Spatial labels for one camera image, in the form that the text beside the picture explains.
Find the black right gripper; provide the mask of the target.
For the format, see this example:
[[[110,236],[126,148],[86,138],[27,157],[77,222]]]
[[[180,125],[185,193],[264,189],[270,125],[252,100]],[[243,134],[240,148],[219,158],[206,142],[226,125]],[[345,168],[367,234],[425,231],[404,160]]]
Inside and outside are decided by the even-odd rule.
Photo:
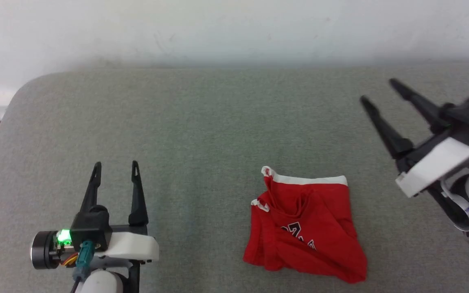
[[[431,136],[413,145],[402,137],[382,116],[378,108],[363,95],[361,105],[371,120],[390,156],[396,160],[398,172],[408,172],[424,156],[447,138],[453,138],[469,146],[469,98],[460,105],[445,103],[438,107],[417,91],[396,78],[389,79],[390,86],[408,101],[424,118],[432,132]]]

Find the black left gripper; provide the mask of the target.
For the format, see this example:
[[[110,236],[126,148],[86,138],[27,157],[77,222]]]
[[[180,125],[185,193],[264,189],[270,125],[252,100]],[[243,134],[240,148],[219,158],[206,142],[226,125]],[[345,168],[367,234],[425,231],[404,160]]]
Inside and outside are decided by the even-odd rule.
[[[84,241],[92,241],[95,252],[108,249],[113,232],[132,232],[147,235],[149,218],[137,161],[132,161],[131,181],[133,183],[131,212],[126,224],[111,225],[106,207],[97,205],[98,188],[101,184],[102,163],[96,162],[86,187],[80,212],[75,215],[69,229],[38,232],[31,244],[31,264],[34,269],[47,270],[59,266],[76,267],[76,259]],[[110,267],[112,261],[121,262],[123,258],[106,256],[93,257],[90,267]]]

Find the red jersey with white trim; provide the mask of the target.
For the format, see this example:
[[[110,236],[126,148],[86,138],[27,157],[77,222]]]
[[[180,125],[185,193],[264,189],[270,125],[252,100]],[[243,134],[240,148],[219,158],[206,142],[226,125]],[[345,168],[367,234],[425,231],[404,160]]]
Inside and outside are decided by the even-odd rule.
[[[367,258],[353,224],[347,178],[291,177],[268,166],[261,172],[267,189],[251,201],[244,262],[349,284],[365,281]]]

